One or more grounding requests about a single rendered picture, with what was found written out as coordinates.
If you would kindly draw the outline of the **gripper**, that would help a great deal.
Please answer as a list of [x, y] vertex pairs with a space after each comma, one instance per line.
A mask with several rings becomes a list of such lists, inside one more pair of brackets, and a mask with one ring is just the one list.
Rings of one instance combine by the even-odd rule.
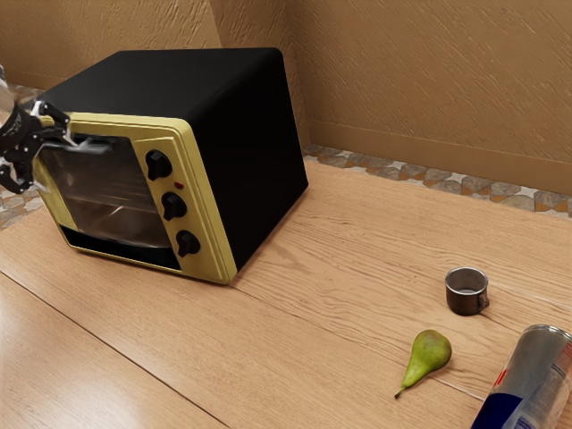
[[[50, 117], [53, 124], [43, 125], [43, 117]], [[33, 185], [32, 177], [16, 177], [9, 164], [31, 164], [44, 139], [60, 139], [78, 147], [71, 137], [70, 121], [66, 113], [47, 101], [36, 101], [30, 114], [15, 106], [0, 127], [0, 185], [16, 195]]]

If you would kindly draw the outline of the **black and yellow toaster oven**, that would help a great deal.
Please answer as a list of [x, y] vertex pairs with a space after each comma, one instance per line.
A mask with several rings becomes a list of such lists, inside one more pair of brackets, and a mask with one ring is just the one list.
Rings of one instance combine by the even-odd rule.
[[49, 89], [34, 161], [67, 244], [229, 283], [307, 188], [282, 53], [130, 50]]

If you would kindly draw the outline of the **green pear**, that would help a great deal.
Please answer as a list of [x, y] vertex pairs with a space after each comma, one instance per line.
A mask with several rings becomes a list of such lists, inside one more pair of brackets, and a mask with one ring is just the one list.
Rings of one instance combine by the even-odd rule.
[[398, 399], [404, 390], [446, 366], [451, 356], [452, 346], [442, 333], [436, 330], [420, 332], [413, 340], [408, 366], [394, 398]]

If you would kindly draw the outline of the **small grey metal cup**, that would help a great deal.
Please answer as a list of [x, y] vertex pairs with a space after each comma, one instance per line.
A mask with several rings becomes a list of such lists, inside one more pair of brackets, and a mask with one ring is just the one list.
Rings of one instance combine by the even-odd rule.
[[490, 305], [488, 277], [477, 268], [456, 267], [446, 274], [444, 283], [447, 304], [457, 315], [478, 315]]

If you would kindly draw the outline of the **silver and blue drink can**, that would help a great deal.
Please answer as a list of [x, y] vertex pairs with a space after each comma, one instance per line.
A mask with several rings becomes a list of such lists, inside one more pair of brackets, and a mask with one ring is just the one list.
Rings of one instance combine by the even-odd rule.
[[555, 429], [572, 393], [572, 335], [526, 328], [470, 429]]

